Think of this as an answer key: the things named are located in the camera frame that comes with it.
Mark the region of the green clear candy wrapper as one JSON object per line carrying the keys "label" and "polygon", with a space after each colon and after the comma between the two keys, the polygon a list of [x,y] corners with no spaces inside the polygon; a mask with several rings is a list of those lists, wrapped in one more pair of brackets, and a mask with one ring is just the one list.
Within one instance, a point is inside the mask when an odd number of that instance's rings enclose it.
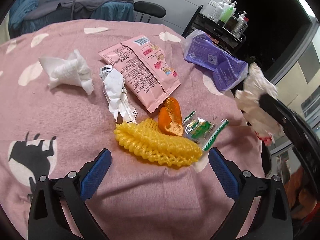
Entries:
{"label": "green clear candy wrapper", "polygon": [[214,124],[207,119],[198,117],[192,111],[182,122],[184,137],[196,143],[203,152],[210,150],[218,135],[228,126],[229,121],[222,119]]}

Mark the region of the yellow foam fruit net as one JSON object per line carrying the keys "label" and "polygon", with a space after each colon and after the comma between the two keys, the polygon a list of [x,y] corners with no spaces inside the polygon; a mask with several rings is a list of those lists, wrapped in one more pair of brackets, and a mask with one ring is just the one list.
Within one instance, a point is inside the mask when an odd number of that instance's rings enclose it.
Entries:
{"label": "yellow foam fruit net", "polygon": [[202,157],[202,150],[195,142],[161,133],[152,118],[138,124],[117,124],[114,134],[119,145],[130,153],[159,165],[190,166]]}

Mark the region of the white plastic bag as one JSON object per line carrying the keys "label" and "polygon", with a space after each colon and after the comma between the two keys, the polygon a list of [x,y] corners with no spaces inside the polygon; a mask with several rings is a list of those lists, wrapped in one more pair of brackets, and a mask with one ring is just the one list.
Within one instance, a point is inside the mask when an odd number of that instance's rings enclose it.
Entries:
{"label": "white plastic bag", "polygon": [[280,124],[259,106],[259,99],[265,94],[276,99],[277,87],[264,77],[261,68],[253,62],[249,66],[248,76],[244,79],[243,90],[235,92],[235,101],[256,136],[270,146],[274,143],[274,137],[280,137],[284,132]]}

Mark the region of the orange peel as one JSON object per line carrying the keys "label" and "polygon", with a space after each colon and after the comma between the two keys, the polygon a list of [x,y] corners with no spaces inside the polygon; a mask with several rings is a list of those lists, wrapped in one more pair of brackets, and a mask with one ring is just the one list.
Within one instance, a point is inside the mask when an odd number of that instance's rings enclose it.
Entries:
{"label": "orange peel", "polygon": [[182,115],[178,101],[169,97],[159,111],[158,127],[166,135],[183,135]]}

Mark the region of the white paper wrapper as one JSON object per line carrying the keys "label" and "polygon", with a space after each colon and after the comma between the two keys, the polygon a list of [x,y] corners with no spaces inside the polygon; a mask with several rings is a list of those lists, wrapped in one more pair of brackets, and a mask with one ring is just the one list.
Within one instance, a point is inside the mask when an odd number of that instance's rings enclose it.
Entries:
{"label": "white paper wrapper", "polygon": [[103,93],[108,102],[108,110],[115,122],[121,116],[123,122],[137,123],[137,110],[129,103],[123,75],[111,65],[100,68],[99,76],[103,82]]}

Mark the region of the white tissue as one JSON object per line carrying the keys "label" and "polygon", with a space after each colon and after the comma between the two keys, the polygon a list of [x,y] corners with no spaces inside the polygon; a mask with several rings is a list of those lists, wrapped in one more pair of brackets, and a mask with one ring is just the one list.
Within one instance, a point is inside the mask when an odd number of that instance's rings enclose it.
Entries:
{"label": "white tissue", "polygon": [[49,89],[59,85],[71,85],[81,87],[87,95],[91,95],[94,91],[91,69],[77,49],[70,53],[66,60],[40,57],[39,63],[49,76]]}

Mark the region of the pink snack bag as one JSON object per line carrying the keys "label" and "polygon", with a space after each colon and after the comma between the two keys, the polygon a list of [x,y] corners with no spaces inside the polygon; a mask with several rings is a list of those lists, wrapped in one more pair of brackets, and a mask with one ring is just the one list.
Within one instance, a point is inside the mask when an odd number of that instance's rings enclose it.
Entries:
{"label": "pink snack bag", "polygon": [[180,86],[178,74],[165,52],[140,35],[99,51],[99,56],[120,72],[149,113],[153,113]]}

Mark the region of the purple plastic package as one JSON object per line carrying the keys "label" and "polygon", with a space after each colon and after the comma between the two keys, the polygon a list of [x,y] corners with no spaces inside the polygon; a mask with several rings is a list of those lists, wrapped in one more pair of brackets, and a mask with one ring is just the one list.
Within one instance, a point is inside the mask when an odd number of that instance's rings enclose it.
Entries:
{"label": "purple plastic package", "polygon": [[248,63],[220,49],[204,31],[196,29],[181,46],[185,61],[212,72],[213,82],[220,92],[231,90],[247,77]]}

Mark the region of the clear ribbed bottle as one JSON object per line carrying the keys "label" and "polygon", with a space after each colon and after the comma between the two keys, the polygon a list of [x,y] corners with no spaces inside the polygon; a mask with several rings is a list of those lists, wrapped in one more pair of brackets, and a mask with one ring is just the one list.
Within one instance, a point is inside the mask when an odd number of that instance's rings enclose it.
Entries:
{"label": "clear ribbed bottle", "polygon": [[244,31],[246,30],[246,28],[248,27],[248,18],[244,17],[243,20],[240,20],[237,25],[235,26],[235,28],[232,31],[232,34],[239,39],[240,36],[244,33]]}

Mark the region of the green lotion bottle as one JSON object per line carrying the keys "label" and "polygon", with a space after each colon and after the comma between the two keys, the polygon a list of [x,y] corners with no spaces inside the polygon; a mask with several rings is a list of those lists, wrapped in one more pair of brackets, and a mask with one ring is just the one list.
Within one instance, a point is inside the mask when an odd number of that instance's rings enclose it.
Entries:
{"label": "green lotion bottle", "polygon": [[229,18],[233,16],[234,12],[236,11],[236,4],[237,4],[237,1],[233,1],[231,4],[227,4],[224,7],[223,12],[220,15],[220,18],[218,21],[219,25],[224,26],[228,22]]}

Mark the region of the black chair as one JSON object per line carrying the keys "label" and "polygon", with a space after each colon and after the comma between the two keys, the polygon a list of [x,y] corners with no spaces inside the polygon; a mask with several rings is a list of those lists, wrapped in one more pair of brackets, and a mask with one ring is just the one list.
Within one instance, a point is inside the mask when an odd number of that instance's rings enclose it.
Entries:
{"label": "black chair", "polygon": [[149,23],[152,17],[163,18],[167,13],[166,9],[163,6],[146,1],[135,2],[133,8],[134,11],[141,13],[140,22],[142,22],[145,14],[149,15],[147,21],[147,23]]}

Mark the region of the grey towel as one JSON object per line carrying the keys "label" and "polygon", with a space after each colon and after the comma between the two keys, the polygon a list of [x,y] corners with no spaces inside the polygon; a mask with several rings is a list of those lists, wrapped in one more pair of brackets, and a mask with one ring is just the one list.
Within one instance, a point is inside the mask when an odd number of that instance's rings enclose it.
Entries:
{"label": "grey towel", "polygon": [[59,7],[71,10],[74,8],[74,12],[79,12],[82,8],[93,11],[107,2],[125,2],[134,4],[134,0],[52,0],[39,5],[35,10],[27,13],[24,20],[41,18],[56,11]]}

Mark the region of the massage bed with blue cover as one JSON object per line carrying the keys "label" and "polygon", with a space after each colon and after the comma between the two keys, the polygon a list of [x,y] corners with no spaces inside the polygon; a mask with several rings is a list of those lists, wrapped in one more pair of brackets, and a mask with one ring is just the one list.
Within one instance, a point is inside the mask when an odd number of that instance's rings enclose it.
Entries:
{"label": "massage bed with blue cover", "polygon": [[105,21],[133,21],[133,5],[125,2],[107,2],[93,11],[82,8],[79,12],[74,12],[74,8],[66,9],[59,7],[56,11],[51,12],[41,18],[34,20],[23,20],[17,30],[9,30],[11,38],[23,34],[32,33],[41,28],[59,22],[67,22],[80,19],[94,19]]}

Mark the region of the pile of blue towels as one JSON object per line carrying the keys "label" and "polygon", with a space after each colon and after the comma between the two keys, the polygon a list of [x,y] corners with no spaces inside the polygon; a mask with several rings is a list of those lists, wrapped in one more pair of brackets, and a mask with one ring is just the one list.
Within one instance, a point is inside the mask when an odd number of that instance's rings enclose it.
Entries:
{"label": "pile of blue towels", "polygon": [[25,16],[38,6],[39,0],[16,0],[9,11],[9,30],[19,29]]}

